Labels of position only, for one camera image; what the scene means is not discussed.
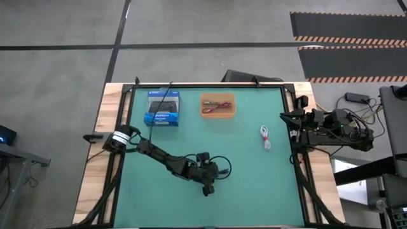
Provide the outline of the green table mat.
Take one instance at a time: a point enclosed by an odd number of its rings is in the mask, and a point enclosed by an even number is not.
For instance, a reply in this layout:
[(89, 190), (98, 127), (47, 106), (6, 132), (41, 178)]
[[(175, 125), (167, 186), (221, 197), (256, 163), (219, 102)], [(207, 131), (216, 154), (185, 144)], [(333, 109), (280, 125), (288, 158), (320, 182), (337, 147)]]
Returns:
[(176, 127), (148, 128), (144, 114), (148, 90), (135, 93), (131, 125), (143, 137), (175, 156), (208, 152), (231, 175), (214, 183), (205, 197), (202, 185), (173, 176), (140, 153), (125, 156), (114, 219), (117, 228), (271, 226), (304, 224), (291, 148), (278, 88), (236, 88), (233, 118), (200, 114), (201, 88), (182, 88)]

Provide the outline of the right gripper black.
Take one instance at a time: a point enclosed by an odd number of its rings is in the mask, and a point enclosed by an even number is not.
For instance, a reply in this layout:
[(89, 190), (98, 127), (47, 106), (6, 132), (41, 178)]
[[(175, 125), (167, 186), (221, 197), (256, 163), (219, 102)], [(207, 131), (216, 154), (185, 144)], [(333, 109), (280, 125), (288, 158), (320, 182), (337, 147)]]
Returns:
[(324, 122), (324, 112), (317, 109), (306, 112), (307, 106), (308, 97), (303, 95), (294, 100), (293, 111), (280, 114), (281, 119), (293, 133), (291, 142), (321, 142), (323, 140), (320, 128)]

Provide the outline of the black monitor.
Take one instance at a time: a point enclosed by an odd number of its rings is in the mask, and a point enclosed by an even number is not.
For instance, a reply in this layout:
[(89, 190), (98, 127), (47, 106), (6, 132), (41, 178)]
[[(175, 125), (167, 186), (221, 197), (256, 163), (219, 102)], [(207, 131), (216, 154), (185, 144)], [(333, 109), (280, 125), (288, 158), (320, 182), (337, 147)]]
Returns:
[(227, 70), (221, 82), (283, 82), (280, 78), (268, 78), (265, 76), (245, 73), (235, 70)]

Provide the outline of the black power adapter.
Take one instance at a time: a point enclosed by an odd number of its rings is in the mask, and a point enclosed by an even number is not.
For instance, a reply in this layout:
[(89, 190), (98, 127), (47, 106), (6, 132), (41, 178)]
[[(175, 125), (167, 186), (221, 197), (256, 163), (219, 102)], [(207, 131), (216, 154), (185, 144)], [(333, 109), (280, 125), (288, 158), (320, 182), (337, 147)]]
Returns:
[(370, 96), (347, 92), (345, 94), (345, 100), (348, 101), (348, 102), (355, 102), (355, 103), (360, 103), (360, 104), (368, 104), (369, 101), (370, 101)]

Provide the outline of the black device with blue light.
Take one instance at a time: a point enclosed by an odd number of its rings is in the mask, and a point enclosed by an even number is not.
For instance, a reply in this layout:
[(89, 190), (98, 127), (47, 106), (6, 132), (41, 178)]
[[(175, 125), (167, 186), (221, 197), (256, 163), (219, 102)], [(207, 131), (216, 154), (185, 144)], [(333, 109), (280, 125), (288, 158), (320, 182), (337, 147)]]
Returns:
[(12, 146), (15, 139), (17, 137), (17, 133), (9, 129), (5, 126), (0, 125), (0, 143)]

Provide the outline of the black table edge clamp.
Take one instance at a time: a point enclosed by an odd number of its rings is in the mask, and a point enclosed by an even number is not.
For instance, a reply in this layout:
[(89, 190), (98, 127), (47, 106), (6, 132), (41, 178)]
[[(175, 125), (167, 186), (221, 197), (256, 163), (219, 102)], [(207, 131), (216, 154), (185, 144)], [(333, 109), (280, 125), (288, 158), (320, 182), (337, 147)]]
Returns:
[(92, 134), (85, 134), (83, 136), (83, 139), (87, 142), (89, 142), (90, 144), (93, 143), (97, 143), (97, 142), (101, 142), (104, 138), (103, 134), (98, 134), (98, 133), (92, 133)]

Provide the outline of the black hazard-striped floor mat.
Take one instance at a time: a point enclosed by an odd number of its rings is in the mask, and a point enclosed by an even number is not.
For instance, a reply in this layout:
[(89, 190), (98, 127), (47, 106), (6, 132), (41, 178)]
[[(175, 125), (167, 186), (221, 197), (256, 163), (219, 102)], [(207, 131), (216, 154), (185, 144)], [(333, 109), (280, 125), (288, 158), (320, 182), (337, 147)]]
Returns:
[(321, 12), (290, 12), (297, 41), (364, 45), (407, 45), (407, 17)]
[(407, 46), (300, 47), (305, 79), (311, 83), (407, 82)]

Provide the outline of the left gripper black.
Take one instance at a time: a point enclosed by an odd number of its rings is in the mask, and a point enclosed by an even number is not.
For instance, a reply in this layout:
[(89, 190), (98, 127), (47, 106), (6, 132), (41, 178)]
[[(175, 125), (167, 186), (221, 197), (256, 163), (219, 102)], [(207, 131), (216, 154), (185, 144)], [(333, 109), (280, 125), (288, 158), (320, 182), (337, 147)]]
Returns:
[(192, 168), (192, 180), (203, 185), (203, 195), (207, 197), (214, 193), (213, 183), (215, 178), (226, 179), (229, 177), (229, 169), (219, 170), (215, 162), (210, 161), (208, 152), (199, 153), (197, 155), (199, 165)]

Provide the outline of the grey side desk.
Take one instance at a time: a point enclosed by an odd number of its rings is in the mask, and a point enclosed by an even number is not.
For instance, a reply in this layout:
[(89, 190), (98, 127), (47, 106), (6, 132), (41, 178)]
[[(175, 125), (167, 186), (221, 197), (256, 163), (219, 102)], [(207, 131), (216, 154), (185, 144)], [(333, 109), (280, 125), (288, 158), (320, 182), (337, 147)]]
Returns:
[(15, 212), (21, 189), (29, 177), (32, 162), (47, 167), (51, 159), (24, 152), (6, 144), (0, 144), (0, 156), (10, 159), (6, 166), (8, 173), (8, 180), (5, 183), (7, 194), (0, 200), (0, 229), (7, 229)]

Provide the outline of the orange plastic tray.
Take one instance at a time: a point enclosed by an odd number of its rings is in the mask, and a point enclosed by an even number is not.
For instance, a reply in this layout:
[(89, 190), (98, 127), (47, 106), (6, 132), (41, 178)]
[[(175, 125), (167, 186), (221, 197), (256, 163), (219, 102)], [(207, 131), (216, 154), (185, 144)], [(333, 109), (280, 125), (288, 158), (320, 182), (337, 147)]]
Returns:
[(203, 118), (233, 118), (236, 110), (234, 93), (200, 95), (200, 114)]

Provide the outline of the blue game controller box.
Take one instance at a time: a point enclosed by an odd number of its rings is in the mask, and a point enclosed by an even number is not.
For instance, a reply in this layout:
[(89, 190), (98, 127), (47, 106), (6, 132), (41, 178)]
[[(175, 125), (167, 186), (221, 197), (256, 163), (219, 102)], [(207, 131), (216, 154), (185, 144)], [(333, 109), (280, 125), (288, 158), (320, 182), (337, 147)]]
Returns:
[(178, 126), (179, 101), (178, 91), (149, 91), (144, 123), (147, 126)]

